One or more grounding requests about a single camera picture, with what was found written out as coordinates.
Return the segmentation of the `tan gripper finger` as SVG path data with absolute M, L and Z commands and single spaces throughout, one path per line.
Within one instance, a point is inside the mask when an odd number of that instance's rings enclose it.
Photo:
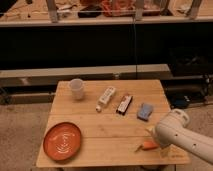
M 165 148 L 162 148 L 162 149 L 160 150 L 160 156 L 161 156 L 162 158 L 168 157 L 170 151 L 171 151 L 171 147 L 170 147 L 170 146 L 165 147 Z

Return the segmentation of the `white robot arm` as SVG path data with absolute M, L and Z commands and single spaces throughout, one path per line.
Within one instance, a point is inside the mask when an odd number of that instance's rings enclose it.
M 151 129 L 151 135 L 161 148 L 174 144 L 213 165 L 213 138 L 187 129 L 189 122 L 187 113 L 173 109 Z

